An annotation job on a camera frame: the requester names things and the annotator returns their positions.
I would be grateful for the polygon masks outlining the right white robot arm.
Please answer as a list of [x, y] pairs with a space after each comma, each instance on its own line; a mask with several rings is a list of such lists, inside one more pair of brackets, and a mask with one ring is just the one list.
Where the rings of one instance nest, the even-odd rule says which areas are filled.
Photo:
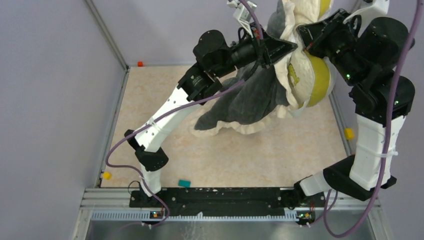
[[373, 11], [374, 7], [387, 10], [388, 5], [386, 0], [368, 0], [354, 13], [339, 9], [296, 28], [304, 52], [327, 58], [351, 87], [358, 124], [354, 155], [294, 184], [293, 200], [299, 206], [307, 206], [315, 194], [330, 189], [365, 201], [378, 181], [384, 189], [397, 181], [390, 163], [415, 87], [401, 76], [394, 94], [390, 88], [403, 48], [411, 48], [414, 41], [408, 41], [408, 28], [401, 21]]

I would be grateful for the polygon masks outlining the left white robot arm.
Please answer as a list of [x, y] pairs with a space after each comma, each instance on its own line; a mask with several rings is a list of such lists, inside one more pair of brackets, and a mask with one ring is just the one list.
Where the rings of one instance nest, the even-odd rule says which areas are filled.
[[276, 108], [289, 105], [282, 77], [298, 46], [287, 26], [284, 3], [278, 1], [266, 26], [258, 23], [249, 1], [231, 4], [242, 21], [238, 40], [227, 43], [216, 29], [203, 33], [193, 49], [195, 64], [170, 97], [142, 127], [124, 134], [140, 163], [141, 200], [149, 207], [160, 202], [161, 170], [169, 161], [162, 143], [192, 112], [213, 101], [195, 121], [195, 131], [214, 134], [234, 128], [251, 134], [265, 126]]

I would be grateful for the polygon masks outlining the yellow small block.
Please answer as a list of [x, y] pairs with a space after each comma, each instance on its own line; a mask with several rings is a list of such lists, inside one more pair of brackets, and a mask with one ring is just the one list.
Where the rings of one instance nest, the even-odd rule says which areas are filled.
[[107, 171], [104, 171], [104, 172], [101, 174], [101, 178], [102, 178], [103, 180], [110, 180], [110, 179], [112, 178], [112, 174], [111, 174], [111, 173], [109, 173], [109, 172], [107, 172]]
[[346, 140], [351, 141], [355, 138], [355, 133], [352, 128], [345, 128], [343, 132]]

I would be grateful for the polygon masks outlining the teal small block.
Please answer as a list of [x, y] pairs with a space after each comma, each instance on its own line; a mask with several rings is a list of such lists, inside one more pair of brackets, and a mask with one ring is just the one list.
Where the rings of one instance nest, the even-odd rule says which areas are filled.
[[178, 181], [177, 185], [178, 185], [179, 187], [182, 187], [182, 188], [190, 188], [190, 187], [191, 187], [191, 181], [189, 181], [189, 180], [184, 180], [184, 179], [180, 179], [180, 180]]

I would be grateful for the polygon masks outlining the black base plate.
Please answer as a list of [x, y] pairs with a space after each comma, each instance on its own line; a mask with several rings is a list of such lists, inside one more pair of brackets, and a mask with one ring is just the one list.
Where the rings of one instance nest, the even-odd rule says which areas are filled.
[[148, 197], [143, 190], [131, 192], [130, 208], [162, 210], [167, 206], [172, 217], [266, 217], [283, 216], [296, 208], [324, 206], [324, 195], [300, 197], [292, 188], [281, 187], [168, 187]]

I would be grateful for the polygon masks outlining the yellow small block left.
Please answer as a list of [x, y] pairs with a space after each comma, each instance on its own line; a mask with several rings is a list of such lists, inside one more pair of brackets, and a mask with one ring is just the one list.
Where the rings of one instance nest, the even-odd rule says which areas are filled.
[[112, 178], [112, 174], [111, 174], [111, 173], [109, 173], [109, 172], [107, 172], [107, 171], [104, 171], [104, 172], [101, 174], [101, 178], [102, 178], [103, 180], [110, 180], [110, 179]]

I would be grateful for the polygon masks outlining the white ruffled pillowcase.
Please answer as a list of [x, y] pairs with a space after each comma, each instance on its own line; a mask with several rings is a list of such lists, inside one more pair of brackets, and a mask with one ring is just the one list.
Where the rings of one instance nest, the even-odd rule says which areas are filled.
[[[277, 9], [269, 17], [265, 33], [274, 38], [295, 42], [295, 3], [278, 0]], [[195, 122], [190, 132], [196, 137], [211, 137], [221, 129], [249, 135], [257, 133], [274, 119], [287, 117], [289, 110], [299, 104], [289, 83], [289, 63], [293, 53], [281, 58], [269, 68], [258, 67], [243, 86], [219, 97]], [[223, 82], [223, 90], [248, 77], [254, 63], [237, 71], [236, 76]]]

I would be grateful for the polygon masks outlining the white pillow yellow edge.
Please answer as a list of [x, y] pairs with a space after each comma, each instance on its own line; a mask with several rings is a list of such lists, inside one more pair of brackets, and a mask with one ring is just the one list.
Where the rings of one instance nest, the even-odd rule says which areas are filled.
[[298, 108], [312, 107], [326, 98], [332, 89], [331, 71], [324, 59], [303, 50], [297, 27], [318, 22], [332, 8], [332, 0], [293, 0], [293, 36], [298, 48], [292, 53], [288, 65], [291, 92]]

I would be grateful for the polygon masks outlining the aluminium frame rail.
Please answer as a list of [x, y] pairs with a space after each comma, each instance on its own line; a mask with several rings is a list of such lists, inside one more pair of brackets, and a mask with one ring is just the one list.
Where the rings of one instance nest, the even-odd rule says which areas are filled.
[[104, 22], [100, 12], [98, 11], [96, 4], [94, 3], [93, 0], [84, 0], [83, 2], [86, 4], [90, 14], [92, 15], [94, 19], [94, 22], [96, 23], [98, 29], [100, 30], [112, 54], [118, 61], [119, 65], [124, 69], [124, 71], [127, 72], [129, 69], [129, 66], [126, 63], [121, 51], [119, 50], [119, 47], [116, 44], [112, 34], [110, 33], [106, 23]]

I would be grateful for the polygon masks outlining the yellow small block right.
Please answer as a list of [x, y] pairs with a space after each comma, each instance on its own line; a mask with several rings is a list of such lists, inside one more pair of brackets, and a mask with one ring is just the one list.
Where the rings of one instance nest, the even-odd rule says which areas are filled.
[[351, 141], [355, 138], [355, 133], [352, 128], [345, 128], [343, 132], [346, 140]]

